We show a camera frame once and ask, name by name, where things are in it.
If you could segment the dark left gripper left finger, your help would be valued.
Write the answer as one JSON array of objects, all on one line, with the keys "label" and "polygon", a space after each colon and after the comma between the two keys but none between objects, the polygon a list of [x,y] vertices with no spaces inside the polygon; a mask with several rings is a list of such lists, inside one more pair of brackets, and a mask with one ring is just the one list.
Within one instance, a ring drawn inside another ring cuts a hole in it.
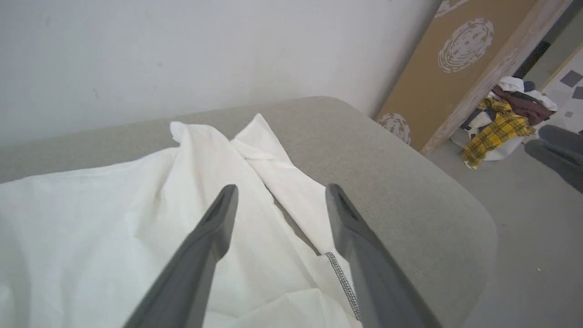
[{"label": "dark left gripper left finger", "polygon": [[239,203],[236,185],[221,189],[144,295],[126,328],[201,328],[217,263],[229,250]]}]

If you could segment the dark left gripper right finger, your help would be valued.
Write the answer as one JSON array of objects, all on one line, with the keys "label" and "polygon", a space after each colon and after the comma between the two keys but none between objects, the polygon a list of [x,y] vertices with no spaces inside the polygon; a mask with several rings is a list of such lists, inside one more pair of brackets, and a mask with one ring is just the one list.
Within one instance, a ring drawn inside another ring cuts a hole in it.
[{"label": "dark left gripper right finger", "polygon": [[335,249],[350,266],[363,327],[441,327],[339,185],[326,187],[326,203]]}]

